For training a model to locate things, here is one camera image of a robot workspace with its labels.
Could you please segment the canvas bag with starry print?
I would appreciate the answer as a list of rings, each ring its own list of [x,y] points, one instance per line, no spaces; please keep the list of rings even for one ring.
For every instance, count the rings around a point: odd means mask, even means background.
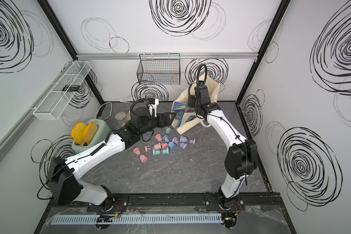
[[[209,75],[201,75],[199,77],[200,88],[202,83],[208,88],[210,101],[217,102],[220,84],[211,79]],[[172,127],[181,135],[200,123],[204,127],[210,126],[202,123],[201,116],[198,116],[196,113],[196,87],[196,82],[190,84],[172,104],[171,112],[176,114]]]

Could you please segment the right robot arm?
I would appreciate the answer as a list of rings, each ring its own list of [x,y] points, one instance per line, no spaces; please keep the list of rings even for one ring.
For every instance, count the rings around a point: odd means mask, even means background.
[[[247,177],[257,169],[257,144],[242,136],[216,102],[211,102],[206,85],[196,82],[194,108],[202,123],[213,127],[227,147],[224,160],[227,176],[219,188],[218,203],[222,209],[230,209],[238,202],[238,195]]]

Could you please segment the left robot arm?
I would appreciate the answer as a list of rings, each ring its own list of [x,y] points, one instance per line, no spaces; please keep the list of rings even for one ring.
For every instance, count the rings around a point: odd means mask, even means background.
[[[121,128],[111,131],[99,144],[65,160],[56,157],[51,161],[46,184],[58,205],[85,202],[109,209],[115,198],[106,186],[95,186],[82,181],[90,169],[104,160],[120,153],[142,139],[156,128],[169,127],[176,114],[155,114],[144,107],[130,111],[131,119]]]

